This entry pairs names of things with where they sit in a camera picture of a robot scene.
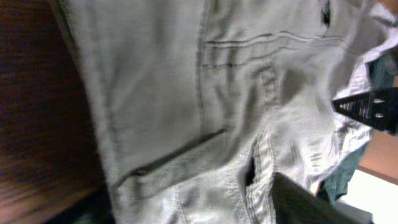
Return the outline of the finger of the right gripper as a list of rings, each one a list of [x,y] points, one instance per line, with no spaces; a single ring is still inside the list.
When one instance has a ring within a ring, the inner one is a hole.
[[[388,134],[397,134],[397,87],[381,88],[332,101],[334,111]]]

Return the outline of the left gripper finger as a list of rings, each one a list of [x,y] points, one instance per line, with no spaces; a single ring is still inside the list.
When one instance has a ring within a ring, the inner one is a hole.
[[[358,224],[278,172],[273,177],[272,201],[277,224]]]

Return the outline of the grey shorts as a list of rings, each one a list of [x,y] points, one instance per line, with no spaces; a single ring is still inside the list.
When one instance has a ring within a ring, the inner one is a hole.
[[[366,144],[332,100],[397,45],[376,1],[55,1],[117,223],[275,223],[281,173],[309,190]]]

